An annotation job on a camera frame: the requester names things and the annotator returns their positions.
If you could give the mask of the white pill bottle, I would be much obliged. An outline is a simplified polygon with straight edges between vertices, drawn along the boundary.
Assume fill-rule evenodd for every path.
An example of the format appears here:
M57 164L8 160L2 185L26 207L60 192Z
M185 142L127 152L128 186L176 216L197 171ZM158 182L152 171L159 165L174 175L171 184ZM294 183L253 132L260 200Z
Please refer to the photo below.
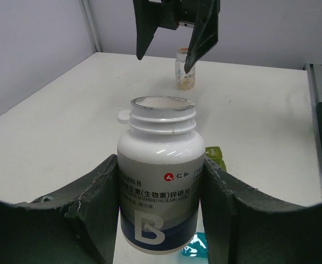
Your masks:
M131 101L129 129L117 144L120 225L141 252L173 253L196 232L206 147L195 116L184 98Z

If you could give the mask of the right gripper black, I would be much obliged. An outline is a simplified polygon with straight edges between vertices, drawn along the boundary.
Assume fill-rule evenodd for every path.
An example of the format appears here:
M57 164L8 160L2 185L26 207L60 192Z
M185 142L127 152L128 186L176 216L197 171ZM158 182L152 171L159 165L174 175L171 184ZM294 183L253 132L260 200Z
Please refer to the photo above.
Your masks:
M157 28L193 28L184 70L188 73L218 43L220 0L133 0L136 20L136 56L141 60Z

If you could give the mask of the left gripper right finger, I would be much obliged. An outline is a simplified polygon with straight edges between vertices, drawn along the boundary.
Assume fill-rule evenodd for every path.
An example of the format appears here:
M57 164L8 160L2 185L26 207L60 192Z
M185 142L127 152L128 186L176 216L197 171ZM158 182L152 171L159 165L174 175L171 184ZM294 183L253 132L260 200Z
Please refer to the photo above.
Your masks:
M206 158L201 208L209 263L322 263L322 203L274 198Z

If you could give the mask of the white bottle cap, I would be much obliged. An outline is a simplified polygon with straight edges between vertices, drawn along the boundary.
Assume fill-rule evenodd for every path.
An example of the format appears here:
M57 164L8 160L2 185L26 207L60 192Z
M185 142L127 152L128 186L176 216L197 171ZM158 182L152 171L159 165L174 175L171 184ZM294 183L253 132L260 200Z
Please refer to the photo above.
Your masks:
M121 124L126 124L128 123L130 119L130 110L126 109L126 110L122 110L118 113L118 122Z

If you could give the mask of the weekly pill organizer strip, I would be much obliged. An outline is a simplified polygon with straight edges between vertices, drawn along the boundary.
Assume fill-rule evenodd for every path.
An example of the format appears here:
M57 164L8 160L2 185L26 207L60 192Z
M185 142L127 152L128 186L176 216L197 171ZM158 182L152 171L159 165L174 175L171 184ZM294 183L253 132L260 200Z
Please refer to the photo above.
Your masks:
M222 170L227 171L223 160L223 153L219 146L206 147L206 155L213 160ZM194 237L188 245L181 250L182 256L208 258L208 244L204 232L195 232Z

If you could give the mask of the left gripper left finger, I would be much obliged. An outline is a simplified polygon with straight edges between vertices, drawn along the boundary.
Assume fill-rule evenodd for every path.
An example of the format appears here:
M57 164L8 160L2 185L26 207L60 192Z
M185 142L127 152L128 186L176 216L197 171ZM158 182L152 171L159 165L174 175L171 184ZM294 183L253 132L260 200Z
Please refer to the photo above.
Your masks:
M0 263L112 263L118 224L118 164L33 202L0 201Z

